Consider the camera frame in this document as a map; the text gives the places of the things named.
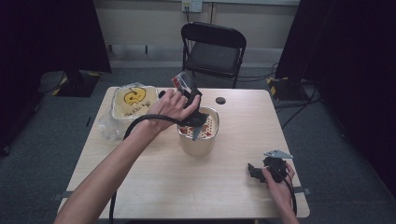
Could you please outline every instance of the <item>human arm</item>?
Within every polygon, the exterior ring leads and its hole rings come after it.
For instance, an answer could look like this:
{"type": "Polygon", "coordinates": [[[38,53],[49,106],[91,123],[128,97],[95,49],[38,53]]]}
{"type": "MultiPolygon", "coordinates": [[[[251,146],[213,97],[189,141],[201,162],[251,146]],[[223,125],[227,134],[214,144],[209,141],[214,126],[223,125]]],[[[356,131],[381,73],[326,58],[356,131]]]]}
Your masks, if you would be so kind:
{"type": "MultiPolygon", "coordinates": [[[[179,91],[168,90],[148,113],[183,120],[197,108],[199,100],[199,96],[196,96],[190,106],[183,108],[187,99],[179,91]]],[[[55,223],[94,223],[140,154],[160,132],[172,124],[159,119],[141,121],[74,190],[55,223]]]]}
{"type": "MultiPolygon", "coordinates": [[[[286,181],[292,186],[291,180],[293,179],[295,172],[291,166],[286,163],[287,170],[289,172],[289,177],[286,181]]],[[[297,217],[294,215],[293,209],[291,207],[291,194],[288,186],[284,181],[276,183],[272,178],[271,173],[266,169],[262,168],[262,174],[264,175],[267,183],[267,187],[270,191],[270,195],[276,204],[276,209],[280,214],[284,224],[297,224],[299,223],[297,217]]]]}

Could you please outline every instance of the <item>plastic bag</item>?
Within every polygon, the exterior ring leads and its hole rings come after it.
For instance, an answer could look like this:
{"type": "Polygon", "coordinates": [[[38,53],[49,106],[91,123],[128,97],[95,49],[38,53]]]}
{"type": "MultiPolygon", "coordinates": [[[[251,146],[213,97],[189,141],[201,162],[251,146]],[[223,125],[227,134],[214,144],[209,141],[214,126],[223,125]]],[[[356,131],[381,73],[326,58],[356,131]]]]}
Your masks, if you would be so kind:
{"type": "Polygon", "coordinates": [[[129,125],[157,101],[158,91],[152,86],[136,82],[117,88],[111,106],[98,120],[99,135],[106,140],[122,139],[129,125]]]}

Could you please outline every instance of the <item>wrist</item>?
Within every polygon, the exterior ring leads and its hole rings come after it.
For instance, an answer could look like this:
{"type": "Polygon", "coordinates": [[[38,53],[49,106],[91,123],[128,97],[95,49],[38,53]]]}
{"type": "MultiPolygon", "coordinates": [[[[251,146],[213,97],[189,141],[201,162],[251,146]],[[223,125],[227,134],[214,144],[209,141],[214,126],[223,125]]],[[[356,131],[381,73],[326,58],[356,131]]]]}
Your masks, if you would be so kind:
{"type": "Polygon", "coordinates": [[[139,132],[151,135],[153,138],[162,132],[156,119],[144,119],[137,124],[136,129],[139,129],[139,132]]]}
{"type": "Polygon", "coordinates": [[[278,212],[283,223],[299,223],[291,206],[278,207],[278,212]]]}

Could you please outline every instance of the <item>chair backrest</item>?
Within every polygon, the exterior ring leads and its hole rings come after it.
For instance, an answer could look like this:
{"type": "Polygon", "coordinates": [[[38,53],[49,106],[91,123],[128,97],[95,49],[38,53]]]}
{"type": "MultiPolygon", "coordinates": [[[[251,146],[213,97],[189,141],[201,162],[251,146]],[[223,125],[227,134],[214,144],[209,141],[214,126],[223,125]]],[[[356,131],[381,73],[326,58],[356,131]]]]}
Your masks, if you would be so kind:
{"type": "Polygon", "coordinates": [[[183,38],[183,42],[188,39],[236,49],[244,49],[247,45],[247,40],[239,31],[233,28],[203,22],[185,24],[181,28],[181,37],[183,38]]]}

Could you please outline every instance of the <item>black curtain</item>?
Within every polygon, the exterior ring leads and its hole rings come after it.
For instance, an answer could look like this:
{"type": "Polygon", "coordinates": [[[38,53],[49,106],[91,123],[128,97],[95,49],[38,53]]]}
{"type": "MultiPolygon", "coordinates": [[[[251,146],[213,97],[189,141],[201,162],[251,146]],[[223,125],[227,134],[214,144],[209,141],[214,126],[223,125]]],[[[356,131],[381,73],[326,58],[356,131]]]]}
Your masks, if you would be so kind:
{"type": "Polygon", "coordinates": [[[66,67],[111,73],[92,0],[0,1],[0,43],[0,147],[30,113],[43,74],[66,67]]]}
{"type": "Polygon", "coordinates": [[[302,0],[276,72],[319,83],[346,137],[394,196],[395,11],[392,0],[302,0]]]}

